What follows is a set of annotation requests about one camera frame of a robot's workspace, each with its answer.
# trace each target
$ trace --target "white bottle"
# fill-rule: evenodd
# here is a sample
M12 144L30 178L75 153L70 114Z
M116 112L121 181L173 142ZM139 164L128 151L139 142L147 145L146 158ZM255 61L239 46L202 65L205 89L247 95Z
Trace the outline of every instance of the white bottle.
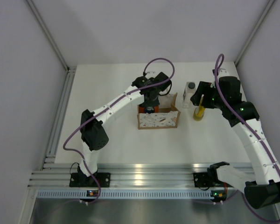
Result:
M196 85L194 82L187 82L185 91L183 92L182 107L189 108L192 102L190 101L193 94L196 92Z

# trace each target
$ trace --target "yellow bottle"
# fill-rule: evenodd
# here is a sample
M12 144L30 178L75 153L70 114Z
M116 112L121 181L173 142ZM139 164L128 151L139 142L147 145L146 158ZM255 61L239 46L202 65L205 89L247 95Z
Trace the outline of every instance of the yellow bottle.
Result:
M196 107L196 109L194 110L194 113L193 113L193 119L196 121L202 120L202 118L204 116L205 108L203 106L201 106L202 101L203 101L203 97L200 100L199 106Z

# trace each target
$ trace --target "white wall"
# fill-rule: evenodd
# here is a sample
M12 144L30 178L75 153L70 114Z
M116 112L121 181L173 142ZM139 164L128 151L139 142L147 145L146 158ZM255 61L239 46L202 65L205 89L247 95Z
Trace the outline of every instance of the white wall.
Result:
M234 61L268 0L35 0L69 65Z
M247 99L259 111L267 139L280 162L280 0L238 65Z
M23 0L0 0L0 224L40 164L65 71Z

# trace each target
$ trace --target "open box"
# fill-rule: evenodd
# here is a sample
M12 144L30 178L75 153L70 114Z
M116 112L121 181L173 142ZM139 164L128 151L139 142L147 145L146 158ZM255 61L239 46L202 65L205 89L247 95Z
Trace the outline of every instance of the open box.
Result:
M177 128L181 112L176 108L176 94L159 96L158 113L141 113L138 106L138 129Z

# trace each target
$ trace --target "black cable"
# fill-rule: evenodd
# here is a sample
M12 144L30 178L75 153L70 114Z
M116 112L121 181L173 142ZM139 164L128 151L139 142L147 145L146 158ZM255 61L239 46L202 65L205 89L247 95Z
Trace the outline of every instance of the black cable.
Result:
M71 169L72 169L72 167L73 167L73 165L74 165L75 163L78 164L78 166L79 166L79 163L78 163L78 162L74 162L74 163L70 166L70 171L71 171Z
M171 87L172 87L172 83L170 84L170 88L169 88L168 92L166 92L165 94L159 94L159 96L166 96L166 95L168 95L170 93L170 91L171 91Z
M205 190L208 190L208 189L210 189L210 187L208 187L207 189L201 189L201 188L199 188L199 189L200 189L200 190L204 190L204 191L205 191Z

